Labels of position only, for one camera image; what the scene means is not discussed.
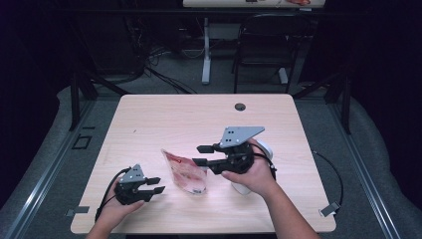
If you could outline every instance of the wooden tabletop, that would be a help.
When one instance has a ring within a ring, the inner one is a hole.
[[[239,112],[235,104],[246,108]],[[139,163],[146,177],[160,177],[165,186],[141,209],[127,216],[114,233],[205,234],[265,233],[274,227],[264,200],[241,195],[221,175],[208,170],[207,191],[194,195],[177,187],[161,153],[184,157],[224,158],[200,154],[196,146],[219,142],[226,126],[263,126],[255,136],[273,151],[277,181],[317,232],[334,230],[328,206],[295,103],[289,95],[129,95],[121,98],[105,137],[77,214],[74,233],[88,233],[111,179]],[[149,188],[142,185],[139,189]]]
[[[309,4],[303,6],[287,0],[183,0],[184,7],[197,8],[322,8],[324,4],[325,0],[310,0]]]

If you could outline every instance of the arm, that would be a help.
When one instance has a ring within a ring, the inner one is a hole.
[[[114,188],[117,185],[117,182],[118,179],[114,182],[114,185],[108,192],[106,200],[110,199],[110,201],[104,206],[102,214],[87,235],[87,239],[108,238],[112,229],[116,227],[126,215],[139,209],[143,205],[143,201],[137,201],[130,205],[121,205],[114,197]]]
[[[257,144],[254,139],[250,139],[250,142]],[[244,174],[224,171],[222,175],[230,181],[244,184],[264,198],[278,238],[319,238],[282,187],[274,180],[263,158],[256,157],[252,167]]]

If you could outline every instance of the chair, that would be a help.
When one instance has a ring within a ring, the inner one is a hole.
[[[285,93],[289,92],[296,58],[310,21],[303,16],[258,14],[247,18],[239,29],[233,62],[234,93],[237,93],[239,66],[255,68],[289,68]]]

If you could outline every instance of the chair backrest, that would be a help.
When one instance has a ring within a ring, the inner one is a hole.
[[[310,21],[300,15],[257,14],[247,18],[239,29],[242,36],[302,36]]]

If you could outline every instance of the plastic bag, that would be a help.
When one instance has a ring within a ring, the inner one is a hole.
[[[206,190],[207,168],[201,168],[186,157],[161,150],[171,168],[173,182],[185,191],[201,194]]]

